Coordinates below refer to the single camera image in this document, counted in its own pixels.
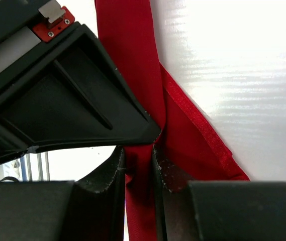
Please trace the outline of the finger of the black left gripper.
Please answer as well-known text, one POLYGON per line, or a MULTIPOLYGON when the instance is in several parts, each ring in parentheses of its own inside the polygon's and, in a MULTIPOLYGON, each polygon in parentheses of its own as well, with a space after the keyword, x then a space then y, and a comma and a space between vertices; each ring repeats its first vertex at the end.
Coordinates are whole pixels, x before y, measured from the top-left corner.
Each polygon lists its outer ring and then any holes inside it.
POLYGON ((0 164, 28 153, 151 144, 160 132, 85 25, 72 24, 0 73, 0 164))

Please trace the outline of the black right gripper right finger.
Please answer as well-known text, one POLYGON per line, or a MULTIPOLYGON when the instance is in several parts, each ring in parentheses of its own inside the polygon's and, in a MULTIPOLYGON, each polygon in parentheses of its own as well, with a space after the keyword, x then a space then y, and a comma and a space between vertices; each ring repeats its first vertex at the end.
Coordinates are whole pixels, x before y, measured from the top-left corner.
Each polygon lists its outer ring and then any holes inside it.
POLYGON ((190 174, 171 161, 159 145, 152 151, 153 190, 158 240, 201 240, 190 174))

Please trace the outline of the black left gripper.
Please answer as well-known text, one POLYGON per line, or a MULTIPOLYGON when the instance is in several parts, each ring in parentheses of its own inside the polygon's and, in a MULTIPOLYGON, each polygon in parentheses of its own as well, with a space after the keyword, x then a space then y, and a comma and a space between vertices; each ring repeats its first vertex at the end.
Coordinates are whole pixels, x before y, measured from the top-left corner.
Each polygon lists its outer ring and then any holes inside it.
POLYGON ((31 88, 42 72, 30 71, 74 23, 59 1, 0 1, 0 96, 31 88))

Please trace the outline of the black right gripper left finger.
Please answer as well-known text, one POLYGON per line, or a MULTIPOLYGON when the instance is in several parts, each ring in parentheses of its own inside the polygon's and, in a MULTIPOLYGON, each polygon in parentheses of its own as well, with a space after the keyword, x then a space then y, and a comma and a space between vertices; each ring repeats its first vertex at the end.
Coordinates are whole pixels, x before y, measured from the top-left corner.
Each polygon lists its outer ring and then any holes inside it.
POLYGON ((123 240, 125 152, 111 156, 73 186, 62 240, 123 240))

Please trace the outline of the red cloth napkin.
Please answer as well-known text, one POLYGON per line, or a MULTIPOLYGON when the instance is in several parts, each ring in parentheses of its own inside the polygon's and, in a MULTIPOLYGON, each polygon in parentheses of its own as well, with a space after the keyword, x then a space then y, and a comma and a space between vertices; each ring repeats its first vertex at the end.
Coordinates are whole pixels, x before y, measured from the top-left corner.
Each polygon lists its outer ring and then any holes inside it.
MULTIPOLYGON (((166 69, 156 49, 149 1, 96 1, 99 39, 132 92, 161 127, 157 143, 200 180, 248 176, 204 115, 166 69)), ((130 240, 156 240, 152 145, 126 147, 126 213, 130 240)))

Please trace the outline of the aluminium mounting rail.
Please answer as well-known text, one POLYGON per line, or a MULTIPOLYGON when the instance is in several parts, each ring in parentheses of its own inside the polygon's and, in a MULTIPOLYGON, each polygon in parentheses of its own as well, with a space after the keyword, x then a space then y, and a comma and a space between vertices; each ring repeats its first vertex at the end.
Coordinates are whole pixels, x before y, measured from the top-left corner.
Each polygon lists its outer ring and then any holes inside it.
POLYGON ((50 181, 48 152, 25 154, 19 158, 21 181, 50 181))

